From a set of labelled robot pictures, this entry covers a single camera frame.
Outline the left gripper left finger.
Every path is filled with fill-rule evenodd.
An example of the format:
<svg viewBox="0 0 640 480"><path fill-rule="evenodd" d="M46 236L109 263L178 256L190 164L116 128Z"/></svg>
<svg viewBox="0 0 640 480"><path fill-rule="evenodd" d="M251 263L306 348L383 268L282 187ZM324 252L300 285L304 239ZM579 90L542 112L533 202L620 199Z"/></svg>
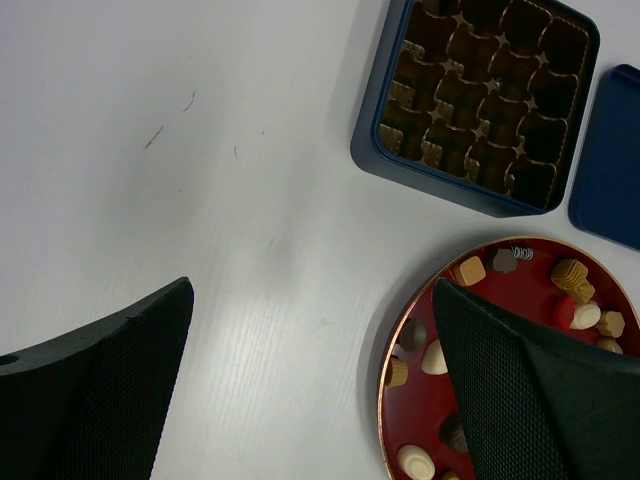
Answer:
<svg viewBox="0 0 640 480"><path fill-rule="evenodd" d="M194 306L182 277L1 357L4 479L148 479Z"/></svg>

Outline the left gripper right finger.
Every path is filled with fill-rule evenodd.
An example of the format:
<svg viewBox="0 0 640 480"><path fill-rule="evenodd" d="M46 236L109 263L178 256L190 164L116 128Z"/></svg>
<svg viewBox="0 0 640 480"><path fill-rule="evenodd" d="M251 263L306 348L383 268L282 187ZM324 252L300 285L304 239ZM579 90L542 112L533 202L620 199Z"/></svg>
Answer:
<svg viewBox="0 0 640 480"><path fill-rule="evenodd" d="M638 359L445 279L432 309L477 478L638 478Z"/></svg>

